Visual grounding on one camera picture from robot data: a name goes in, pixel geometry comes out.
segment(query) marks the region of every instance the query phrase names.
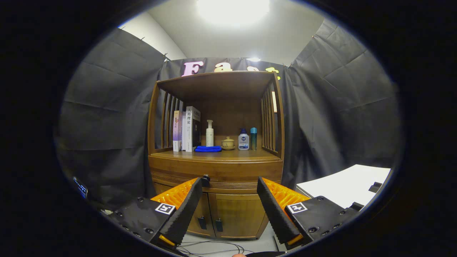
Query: small ceramic pot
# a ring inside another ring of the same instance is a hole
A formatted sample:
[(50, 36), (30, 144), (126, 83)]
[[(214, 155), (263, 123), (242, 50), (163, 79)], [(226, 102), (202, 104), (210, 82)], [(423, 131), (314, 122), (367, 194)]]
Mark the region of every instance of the small ceramic pot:
[(224, 148), (232, 148), (235, 145), (235, 140), (231, 139), (230, 137), (227, 137), (226, 139), (222, 140), (222, 147)]

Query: white ceiling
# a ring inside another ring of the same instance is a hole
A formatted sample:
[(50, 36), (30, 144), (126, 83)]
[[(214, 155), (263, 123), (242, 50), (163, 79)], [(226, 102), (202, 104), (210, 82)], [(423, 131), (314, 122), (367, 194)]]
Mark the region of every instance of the white ceiling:
[(188, 58), (258, 57), (288, 66), (324, 17), (291, 0), (270, 0), (269, 7), (260, 20), (241, 27), (226, 24), (230, 17), (220, 17), (219, 24), (206, 21), (197, 11), (197, 0), (169, 0), (148, 13)]

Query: orange gripper part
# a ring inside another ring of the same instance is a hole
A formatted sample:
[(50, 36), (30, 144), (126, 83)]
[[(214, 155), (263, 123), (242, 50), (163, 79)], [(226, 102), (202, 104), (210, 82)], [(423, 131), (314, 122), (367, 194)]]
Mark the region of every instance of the orange gripper part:
[(151, 198), (151, 200), (166, 203), (176, 206), (176, 209), (179, 209), (184, 199), (186, 199), (187, 194), (191, 190), (192, 184), (197, 180), (197, 178), (186, 181), (180, 185), (177, 185), (174, 188), (171, 188), (159, 195), (156, 195)]
[(310, 199), (309, 197), (306, 197), (276, 182), (273, 182), (266, 178), (262, 179), (287, 217), (289, 217), (289, 215), (287, 215), (285, 210), (286, 205), (299, 203)]

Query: wooden cabinet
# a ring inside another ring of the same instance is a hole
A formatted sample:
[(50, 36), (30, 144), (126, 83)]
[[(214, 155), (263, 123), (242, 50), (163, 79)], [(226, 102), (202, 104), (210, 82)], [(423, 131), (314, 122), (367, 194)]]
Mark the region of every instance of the wooden cabinet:
[[(186, 106), (201, 112), (202, 145), (206, 143), (206, 120), (211, 119), (215, 145), (227, 136), (236, 142), (240, 128), (249, 131), (255, 127), (257, 150), (173, 152), (173, 112)], [(157, 193), (205, 174), (211, 178), (210, 186), (203, 188), (189, 232), (219, 238), (260, 237), (268, 219), (257, 195), (257, 179), (281, 182), (283, 117), (281, 90), (272, 72), (203, 73), (155, 83), (149, 106), (148, 161)], [(200, 217), (206, 230), (200, 226)]]
[(257, 194), (209, 193), (216, 237), (259, 238), (268, 219)]

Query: cable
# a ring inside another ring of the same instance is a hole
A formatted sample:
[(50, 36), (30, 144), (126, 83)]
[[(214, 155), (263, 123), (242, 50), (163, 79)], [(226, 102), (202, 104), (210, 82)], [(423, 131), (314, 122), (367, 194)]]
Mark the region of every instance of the cable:
[(187, 253), (183, 252), (183, 254), (185, 255), (195, 255), (195, 256), (198, 256), (198, 257), (203, 257), (203, 256), (200, 256), (199, 254), (202, 254), (202, 255), (207, 255), (207, 254), (214, 254), (214, 253), (220, 253), (220, 252), (232, 252), (232, 251), (236, 251), (235, 249), (233, 250), (225, 250), (225, 251), (218, 251), (218, 252), (207, 252), (207, 253), (191, 253), (190, 251), (188, 251), (186, 248), (184, 248), (182, 246), (182, 244), (189, 244), (189, 245), (184, 245), (186, 247), (188, 246), (194, 246), (194, 245), (198, 245), (198, 244), (202, 244), (202, 243), (208, 243), (208, 242), (215, 242), (215, 243), (223, 243), (223, 244), (229, 244), (229, 245), (234, 245), (238, 250), (238, 254), (239, 253), (244, 253), (245, 251), (246, 252), (252, 252), (254, 253), (253, 251), (250, 251), (250, 250), (245, 250), (244, 247), (240, 246), (240, 245), (237, 245), (237, 244), (234, 244), (234, 243), (230, 243), (230, 242), (226, 242), (226, 241), (220, 241), (220, 240), (208, 240), (208, 241), (193, 241), (193, 242), (182, 242), (181, 245), (179, 245), (178, 247), (184, 249)]

